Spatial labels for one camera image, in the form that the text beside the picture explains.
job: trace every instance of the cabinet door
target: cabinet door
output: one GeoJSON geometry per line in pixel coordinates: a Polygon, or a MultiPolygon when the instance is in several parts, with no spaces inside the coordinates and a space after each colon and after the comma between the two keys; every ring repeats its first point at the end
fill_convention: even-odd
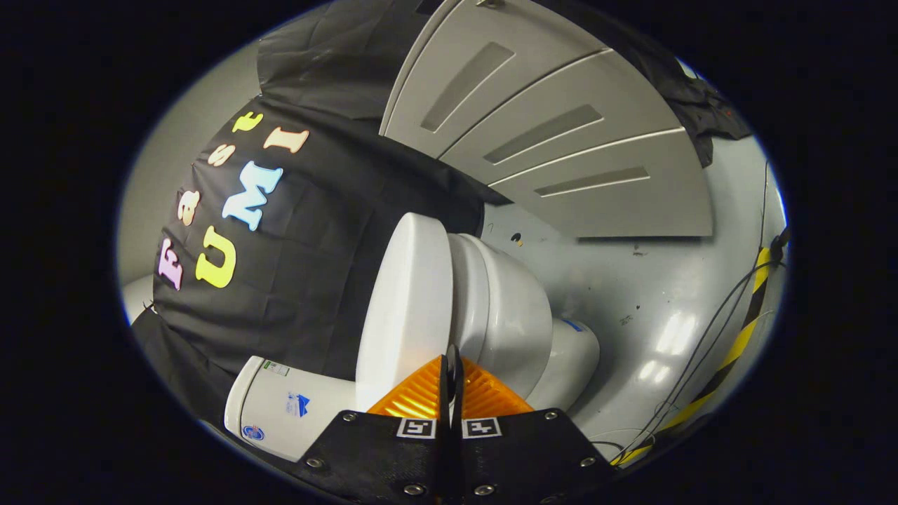
{"type": "Polygon", "coordinates": [[[708,186],[683,128],[587,149],[489,187],[567,235],[712,232],[708,186]]]}
{"type": "Polygon", "coordinates": [[[440,160],[485,184],[624,138],[682,129],[658,91],[611,49],[545,76],[440,160]]]}
{"type": "Polygon", "coordinates": [[[382,130],[434,158],[522,89],[606,49],[574,23],[529,0],[506,0],[496,9],[473,1],[447,2],[419,40],[400,72],[394,87],[399,91],[388,104],[382,130]]]}

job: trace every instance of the colorful letter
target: colorful letter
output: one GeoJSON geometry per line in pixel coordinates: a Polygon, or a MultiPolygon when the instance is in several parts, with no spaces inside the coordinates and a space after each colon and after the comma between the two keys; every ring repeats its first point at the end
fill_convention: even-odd
{"type": "Polygon", "coordinates": [[[224,264],[216,267],[206,259],[206,254],[201,252],[197,259],[197,280],[204,280],[216,288],[223,288],[231,282],[233,267],[237,264],[237,251],[234,250],[230,240],[216,233],[214,226],[206,229],[203,236],[203,247],[215,247],[224,254],[224,264]]]}
{"type": "Polygon", "coordinates": [[[165,237],[163,251],[159,254],[159,275],[164,275],[172,283],[174,288],[180,291],[180,278],[184,273],[183,267],[176,265],[178,255],[172,251],[172,239],[165,237]]]}
{"type": "Polygon", "coordinates": [[[282,173],[284,173],[283,168],[270,170],[249,161],[240,171],[240,182],[245,191],[232,195],[224,201],[222,217],[234,216],[246,223],[250,227],[250,231],[256,231],[259,221],[262,219],[262,210],[260,208],[250,210],[250,207],[258,207],[268,202],[259,188],[265,190],[266,193],[271,193],[275,190],[277,182],[280,181],[282,173]]]}
{"type": "Polygon", "coordinates": [[[231,157],[236,149],[237,146],[228,146],[227,144],[222,144],[221,146],[216,147],[216,150],[212,151],[212,154],[209,155],[209,164],[212,166],[221,166],[225,164],[227,159],[231,157]]]}
{"type": "Polygon", "coordinates": [[[178,219],[185,226],[190,226],[190,223],[193,222],[193,215],[197,210],[198,204],[199,191],[184,191],[184,195],[180,197],[180,203],[178,204],[178,219]]]}
{"type": "Polygon", "coordinates": [[[231,133],[234,133],[238,129],[243,131],[250,131],[253,128],[256,128],[256,125],[259,124],[259,121],[262,120],[264,114],[259,114],[255,118],[252,117],[252,111],[247,112],[241,117],[237,118],[237,121],[234,122],[233,128],[231,128],[231,133]]]}
{"type": "Polygon", "coordinates": [[[305,140],[308,137],[309,130],[304,130],[299,133],[293,133],[290,131],[284,131],[280,127],[277,127],[271,130],[271,133],[269,134],[269,137],[265,139],[265,144],[262,145],[262,148],[268,149],[270,146],[285,147],[295,155],[296,152],[299,151],[300,147],[305,144],[305,140]]]}

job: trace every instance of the white wall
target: white wall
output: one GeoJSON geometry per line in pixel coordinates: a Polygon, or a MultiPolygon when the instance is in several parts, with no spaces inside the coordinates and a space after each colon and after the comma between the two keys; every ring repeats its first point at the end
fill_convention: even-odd
{"type": "Polygon", "coordinates": [[[119,213],[119,284],[153,271],[156,245],[190,164],[212,136],[261,93],[259,43],[240,49],[194,83],[166,112],[137,157],[119,213]]]}

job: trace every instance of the white toilet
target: white toilet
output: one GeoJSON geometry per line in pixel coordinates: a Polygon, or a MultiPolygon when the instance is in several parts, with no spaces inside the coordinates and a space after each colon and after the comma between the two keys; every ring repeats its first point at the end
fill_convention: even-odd
{"type": "Polygon", "coordinates": [[[224,425],[297,461],[338,412],[367,411],[450,343],[535,410],[566,410],[599,359],[592,331],[554,319],[522,263],[409,213],[393,231],[374,283],[355,383],[253,357],[232,386],[224,425]]]}

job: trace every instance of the caution tape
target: caution tape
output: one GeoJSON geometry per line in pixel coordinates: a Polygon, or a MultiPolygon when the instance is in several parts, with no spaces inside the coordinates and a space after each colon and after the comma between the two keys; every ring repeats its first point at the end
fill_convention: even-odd
{"type": "MultiPolygon", "coordinates": [[[[758,259],[755,262],[755,267],[760,266],[768,261],[770,261],[770,249],[767,247],[762,247],[761,250],[758,251],[758,259]]],[[[718,387],[720,387],[726,376],[733,369],[733,366],[739,360],[739,357],[742,356],[743,351],[745,351],[745,347],[748,345],[748,341],[752,338],[754,328],[755,326],[757,326],[758,320],[762,316],[761,305],[764,302],[764,294],[767,291],[767,278],[769,275],[770,266],[762,267],[758,269],[757,272],[755,272],[754,287],[752,289],[752,301],[748,305],[748,312],[747,314],[745,314],[742,329],[739,331],[739,334],[736,335],[733,346],[726,354],[726,358],[724,358],[723,363],[721,363],[718,367],[718,371],[715,372],[714,376],[708,381],[708,384],[705,385],[704,388],[702,388],[701,392],[695,395],[692,401],[688,405],[686,405],[685,408],[680,410],[680,413],[678,413],[676,417],[674,417],[662,429],[656,432],[654,434],[654,437],[646,437],[646,439],[643,440],[642,443],[639,444],[636,448],[615,457],[611,461],[611,465],[623,465],[624,463],[632,461],[637,456],[646,453],[654,447],[669,444],[670,441],[675,438],[674,433],[689,418],[691,418],[692,415],[697,412],[701,408],[701,406],[711,398],[711,396],[714,395],[714,392],[717,391],[718,387]]]]}

